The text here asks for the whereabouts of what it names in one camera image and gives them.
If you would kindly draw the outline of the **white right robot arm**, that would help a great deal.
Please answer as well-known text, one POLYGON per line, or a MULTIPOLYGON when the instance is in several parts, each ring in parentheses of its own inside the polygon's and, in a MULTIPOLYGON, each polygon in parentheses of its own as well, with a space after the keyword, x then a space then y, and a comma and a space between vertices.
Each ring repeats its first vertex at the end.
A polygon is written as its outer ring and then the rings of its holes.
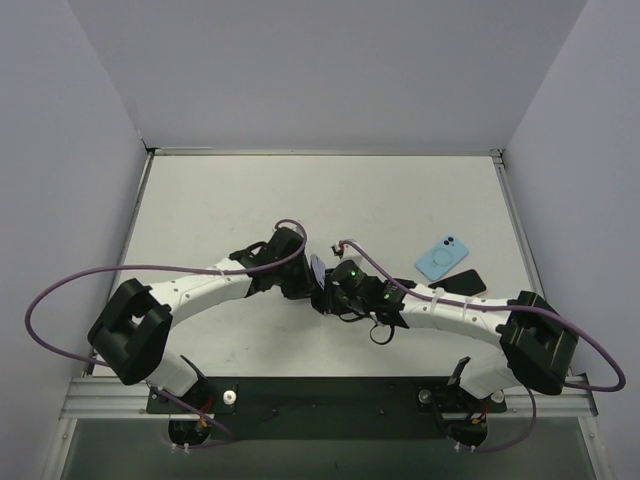
POLYGON ((323 314, 370 318, 390 331, 433 329, 495 347, 490 356, 461 359, 452 375, 452 384, 476 399, 517 385, 545 395, 564 388, 578 337, 533 292, 498 300, 457 295, 411 280, 381 280, 353 259, 328 268, 313 256, 311 272, 315 308, 323 314))

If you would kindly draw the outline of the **phone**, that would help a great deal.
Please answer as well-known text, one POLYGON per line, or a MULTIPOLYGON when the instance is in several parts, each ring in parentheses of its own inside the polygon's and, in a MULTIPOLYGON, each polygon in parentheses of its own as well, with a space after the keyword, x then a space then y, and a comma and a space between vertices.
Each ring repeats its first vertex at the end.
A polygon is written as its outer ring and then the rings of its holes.
POLYGON ((430 289, 443 289, 445 292, 467 297, 482 295, 487 292, 487 286, 475 269, 451 275, 449 277, 432 282, 430 289))

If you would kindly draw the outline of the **lilac phone case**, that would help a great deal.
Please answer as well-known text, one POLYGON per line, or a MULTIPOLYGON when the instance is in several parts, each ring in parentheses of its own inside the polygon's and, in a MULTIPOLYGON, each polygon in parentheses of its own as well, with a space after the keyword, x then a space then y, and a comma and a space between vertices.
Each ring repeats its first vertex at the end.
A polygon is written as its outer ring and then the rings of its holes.
POLYGON ((321 290, 325 289, 326 265, 316 254, 310 256, 310 268, 321 290))

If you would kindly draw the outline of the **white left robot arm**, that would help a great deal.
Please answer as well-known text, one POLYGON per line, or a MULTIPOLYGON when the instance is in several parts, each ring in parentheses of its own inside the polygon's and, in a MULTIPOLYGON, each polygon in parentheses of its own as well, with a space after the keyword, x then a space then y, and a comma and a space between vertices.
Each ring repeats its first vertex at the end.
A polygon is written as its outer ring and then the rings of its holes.
POLYGON ((144 285, 132 278, 120 284, 87 339, 125 385, 146 382, 169 393, 183 411, 204 402, 204 376, 183 356, 167 349, 170 331, 181 322, 226 302, 274 287, 284 297, 311 295, 313 278, 301 224, 281 220, 272 237, 256 242, 205 269, 144 285))

